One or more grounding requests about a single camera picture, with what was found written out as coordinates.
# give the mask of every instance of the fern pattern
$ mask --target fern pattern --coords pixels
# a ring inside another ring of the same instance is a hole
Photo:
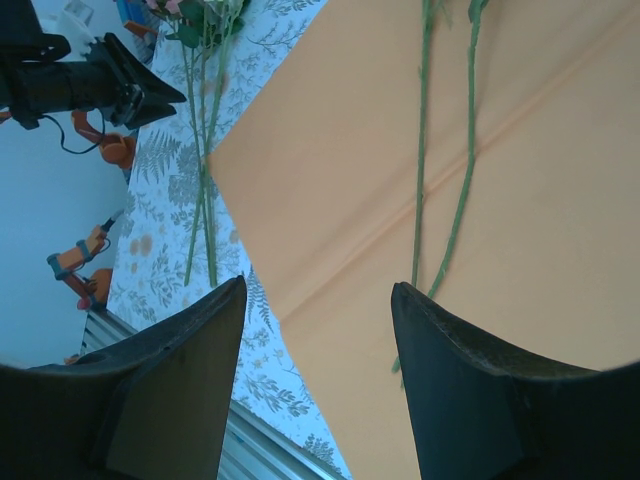
[[[171,134],[160,130],[150,133],[136,152],[133,171],[137,180],[142,176],[147,183],[150,179],[158,183],[179,148],[180,142]]]
[[[326,0],[252,0],[228,66],[216,144],[245,112]],[[176,42],[160,32],[152,70],[185,90],[185,69]],[[216,59],[210,63],[215,67]],[[199,77],[198,65],[194,71]],[[137,329],[188,307],[211,291],[202,221],[194,246],[191,279],[184,275],[193,227],[200,159],[187,103],[176,115],[140,129],[129,183],[122,235],[117,245],[109,309]],[[351,478],[318,406],[287,352],[278,320],[245,251],[215,182],[212,181],[218,280],[244,275],[245,330],[232,398],[282,432],[300,448]]]

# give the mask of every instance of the pink flower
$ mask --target pink flower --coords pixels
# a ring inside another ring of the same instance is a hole
[[[178,4],[181,1],[182,0],[167,0],[167,3],[164,5],[164,7],[169,10],[169,12],[175,15],[176,13],[180,13],[180,7],[178,6]]]

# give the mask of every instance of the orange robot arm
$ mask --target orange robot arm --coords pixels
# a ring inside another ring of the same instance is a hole
[[[133,165],[136,153],[136,139],[124,137],[119,133],[104,135],[93,128],[87,120],[87,112],[74,110],[71,112],[71,123],[75,131],[92,143],[100,144],[100,155],[107,162],[128,170]]]
[[[64,253],[49,255],[47,258],[47,263],[53,269],[56,280],[65,282],[82,299],[78,303],[79,308],[85,309],[106,303],[111,270],[98,270],[88,281],[81,279],[75,272],[103,250],[107,233],[121,213],[122,211],[119,211],[103,225],[97,225],[89,237],[77,242],[75,247]]]

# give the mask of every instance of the flower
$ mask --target flower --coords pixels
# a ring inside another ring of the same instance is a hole
[[[164,7],[169,10],[170,13],[180,13],[180,7],[178,6],[182,0],[167,0]]]
[[[214,12],[219,15],[225,10],[230,13],[239,13],[244,4],[244,0],[204,0],[205,3],[211,4]]]

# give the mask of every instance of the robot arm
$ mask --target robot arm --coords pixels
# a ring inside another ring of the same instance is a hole
[[[75,247],[47,258],[56,280],[66,283],[80,297],[78,308],[81,310],[106,306],[111,269],[97,270],[90,279],[81,278],[76,272],[103,251],[107,234],[120,215],[122,210],[117,211],[104,224],[96,225],[89,237],[78,241]]]

